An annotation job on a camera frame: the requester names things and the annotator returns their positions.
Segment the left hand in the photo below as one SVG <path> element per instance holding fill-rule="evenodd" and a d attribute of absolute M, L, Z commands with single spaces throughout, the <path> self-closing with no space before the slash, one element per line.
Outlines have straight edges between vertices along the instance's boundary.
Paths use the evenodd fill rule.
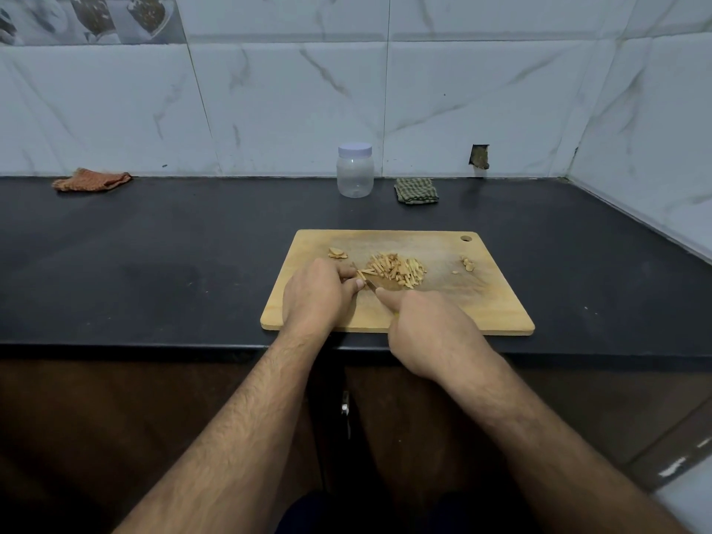
<path fill-rule="evenodd" d="M 328 258 L 317 258 L 298 270 L 284 287 L 284 326 L 305 332 L 330 332 L 364 287 L 356 269 Z"/>

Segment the wooden cutting board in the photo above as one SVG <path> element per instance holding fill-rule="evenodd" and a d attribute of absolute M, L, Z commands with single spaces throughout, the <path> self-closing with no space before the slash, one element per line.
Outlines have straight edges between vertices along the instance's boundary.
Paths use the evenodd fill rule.
<path fill-rule="evenodd" d="M 377 252 L 414 257 L 428 270 L 416 290 L 439 290 L 448 295 L 477 323 L 484 334 L 531 335 L 534 323 L 502 275 L 484 243 L 475 232 L 448 231 L 298 231 L 260 323 L 265 330 L 282 327 L 282 296 L 289 278 L 297 269 L 318 257 L 326 257 L 329 247 L 342 249 L 348 258 L 365 268 Z M 468 257 L 475 264 L 469 273 L 460 261 Z M 395 281 L 370 276 L 377 286 L 400 290 Z M 347 332 L 386 333 L 392 313 L 368 288 L 360 291 L 351 308 L 336 327 Z"/>

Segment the green checkered cloth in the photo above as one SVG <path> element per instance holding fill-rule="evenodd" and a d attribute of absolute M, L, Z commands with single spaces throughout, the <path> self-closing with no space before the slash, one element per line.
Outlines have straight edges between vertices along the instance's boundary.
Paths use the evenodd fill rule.
<path fill-rule="evenodd" d="M 430 178 L 398 178 L 394 187 L 403 204 L 434 204 L 439 198 Z"/>

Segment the right hand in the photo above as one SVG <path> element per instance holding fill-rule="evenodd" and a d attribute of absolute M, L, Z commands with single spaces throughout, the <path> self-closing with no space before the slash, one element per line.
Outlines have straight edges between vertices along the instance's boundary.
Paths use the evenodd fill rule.
<path fill-rule="evenodd" d="M 445 386 L 472 362 L 478 372 L 506 364 L 475 322 L 439 292 L 378 288 L 376 296 L 396 313 L 388 329 L 391 352 L 415 375 Z"/>

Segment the forearm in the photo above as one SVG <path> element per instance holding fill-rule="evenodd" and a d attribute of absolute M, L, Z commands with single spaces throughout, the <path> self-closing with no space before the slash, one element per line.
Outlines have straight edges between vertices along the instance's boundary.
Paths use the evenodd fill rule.
<path fill-rule="evenodd" d="M 479 369 L 461 367 L 444 385 L 500 446 L 549 531 L 686 532 L 566 425 L 502 359 L 485 373 Z"/>
<path fill-rule="evenodd" d="M 325 334 L 283 330 L 117 532 L 261 532 Z"/>

